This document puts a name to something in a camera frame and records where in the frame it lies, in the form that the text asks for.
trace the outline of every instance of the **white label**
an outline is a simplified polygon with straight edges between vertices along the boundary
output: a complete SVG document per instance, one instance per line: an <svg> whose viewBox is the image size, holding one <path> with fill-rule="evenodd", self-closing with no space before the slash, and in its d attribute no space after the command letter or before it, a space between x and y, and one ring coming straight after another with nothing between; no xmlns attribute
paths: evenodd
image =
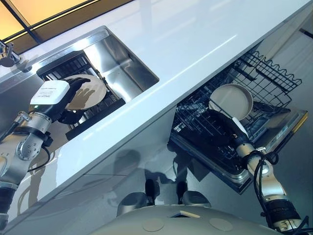
<svg viewBox="0 0 313 235"><path fill-rule="evenodd" d="M30 104L57 104L69 90L69 84L63 80L46 81L32 97Z"/></svg>

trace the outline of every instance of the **metal cylinder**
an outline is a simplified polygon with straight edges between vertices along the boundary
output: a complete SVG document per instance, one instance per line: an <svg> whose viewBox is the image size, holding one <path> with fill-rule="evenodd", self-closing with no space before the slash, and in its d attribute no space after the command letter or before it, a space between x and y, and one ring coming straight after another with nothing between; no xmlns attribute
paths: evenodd
<svg viewBox="0 0 313 235"><path fill-rule="evenodd" d="M250 143L243 143L236 148L236 151L240 157L249 155L255 148Z"/></svg>
<svg viewBox="0 0 313 235"><path fill-rule="evenodd" d="M31 120L24 121L21 126L32 127L45 133L52 123L51 118L42 113L32 112L29 116Z"/></svg>

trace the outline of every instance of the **white countertop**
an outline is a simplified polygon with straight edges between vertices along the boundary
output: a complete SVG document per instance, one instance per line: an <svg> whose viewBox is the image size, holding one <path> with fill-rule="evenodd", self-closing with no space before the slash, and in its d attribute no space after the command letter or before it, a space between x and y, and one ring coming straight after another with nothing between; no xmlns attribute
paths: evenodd
<svg viewBox="0 0 313 235"><path fill-rule="evenodd" d="M106 25L160 79L58 149L41 177L37 199L49 200L308 3L135 0L25 52L25 58L34 58ZM8 72L0 68L1 74ZM16 192L10 220L17 217L17 199L30 180L27 175Z"/></svg>

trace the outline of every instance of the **robotic arm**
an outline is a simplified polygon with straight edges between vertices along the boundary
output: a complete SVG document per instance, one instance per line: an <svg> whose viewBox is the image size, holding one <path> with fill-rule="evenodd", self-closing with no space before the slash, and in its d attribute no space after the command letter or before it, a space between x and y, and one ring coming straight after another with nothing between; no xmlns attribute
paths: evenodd
<svg viewBox="0 0 313 235"><path fill-rule="evenodd" d="M288 233L304 226L294 205L287 197L280 182L275 178L273 165L278 162L275 153L266 154L264 149L255 149L240 123L224 114L212 111L230 136L229 144L243 158L247 170L253 176L254 189L262 206L268 226L281 233Z"/></svg>
<svg viewBox="0 0 313 235"><path fill-rule="evenodd" d="M20 112L11 128L0 138L0 231L8 222L15 191L42 146L50 146L47 132L56 120L64 120L65 107L89 79L45 82L31 99L29 114Z"/></svg>

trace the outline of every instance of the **yellow stripe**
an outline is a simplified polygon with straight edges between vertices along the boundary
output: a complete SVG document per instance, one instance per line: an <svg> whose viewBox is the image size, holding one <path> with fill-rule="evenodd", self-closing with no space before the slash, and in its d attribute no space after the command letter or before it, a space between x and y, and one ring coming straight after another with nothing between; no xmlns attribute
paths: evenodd
<svg viewBox="0 0 313 235"><path fill-rule="evenodd" d="M292 129L293 133L296 133L297 130L299 130L299 128L302 126L302 124L306 121L306 119L308 119L308 111L303 115L303 117L299 120L299 122L294 126L294 128Z"/></svg>

